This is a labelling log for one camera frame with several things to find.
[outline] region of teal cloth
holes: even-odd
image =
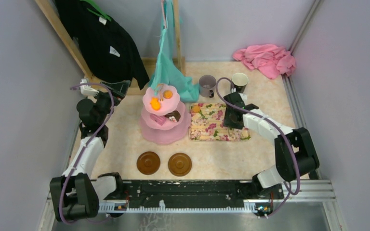
[[[172,61],[172,50],[175,39],[173,3],[171,0],[166,0],[164,2],[164,11],[167,28],[164,28],[164,22],[162,19],[159,54],[157,56],[155,73],[150,81],[150,87],[155,90],[159,83],[172,85],[181,96],[182,102],[196,102],[199,97],[198,84],[192,84],[192,78],[185,77],[178,68],[176,68]]]

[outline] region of pink towel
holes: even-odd
[[[258,69],[269,79],[284,73],[290,76],[296,69],[296,60],[290,51],[273,44],[249,46],[233,53],[233,58],[251,71]]]

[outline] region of brown round plate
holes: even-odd
[[[191,171],[191,168],[192,160],[185,153],[174,154],[168,161],[168,169],[177,177],[185,176]]]
[[[161,161],[155,152],[145,152],[137,159],[137,168],[145,175],[154,174],[160,165]]]

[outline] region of wooden frame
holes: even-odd
[[[53,29],[56,31],[57,35],[60,37],[60,39],[66,46],[67,50],[72,55],[73,59],[77,62],[77,65],[83,71],[83,74],[85,75],[85,77],[87,77],[91,82],[100,82],[101,80],[98,79],[96,76],[94,76],[94,74],[90,71],[89,67],[87,66],[86,61],[84,60],[83,56],[81,55],[79,49],[77,48],[72,38],[67,33],[65,27],[60,21],[60,18],[57,16],[57,13],[53,9],[49,0],[35,0],[35,2],[39,6],[43,14],[46,16],[46,18],[49,20]],[[185,73],[185,58],[182,56],[182,53],[181,53],[181,29],[180,29],[178,0],[173,0],[173,7],[174,7],[174,23],[175,23],[176,53],[177,53],[177,57],[173,58],[173,62],[175,66],[182,73]],[[147,70],[148,75],[151,76],[155,71],[155,65],[157,63],[157,58],[156,57],[142,57],[142,60],[143,60],[143,63],[144,63],[145,69]],[[133,78],[132,84],[127,94],[128,95],[143,95],[144,93],[145,93],[145,89],[140,90],[138,88],[137,81]]]

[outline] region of scalloped tray tier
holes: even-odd
[[[164,86],[162,86],[161,92],[164,92],[166,90],[172,91],[172,98],[164,99],[163,101],[161,101],[160,102],[161,103],[161,108],[157,111],[152,109],[151,99],[152,98],[159,98],[159,95],[156,96],[155,92],[152,88],[148,88],[146,90],[145,95],[143,96],[143,104],[144,104],[144,108],[149,113],[155,114],[157,116],[164,116],[164,115],[166,115],[170,112],[175,111],[176,107],[179,104],[180,96],[179,96],[176,88],[173,87],[173,86],[169,86],[169,85],[164,84]]]
[[[151,113],[149,113],[144,107],[141,111],[141,117],[146,122],[148,127],[153,128],[153,129],[159,129],[159,130],[166,131],[166,130],[170,130],[173,127],[179,125],[182,122],[183,118],[185,117],[184,113],[188,112],[188,110],[186,109],[185,104],[181,101],[179,101],[178,107],[175,110],[178,111],[179,114],[181,115],[181,118],[179,119],[178,122],[172,122],[172,121],[167,119],[167,121],[163,125],[159,125],[157,122],[155,122],[154,120],[152,120],[149,117],[151,115]]]
[[[146,122],[141,117],[139,121],[141,133],[144,139],[159,145],[170,144],[178,141],[188,133],[189,125],[191,124],[191,114],[185,113],[183,116],[184,119],[181,120],[181,122],[178,122],[179,125],[170,130],[152,129],[147,126]]]

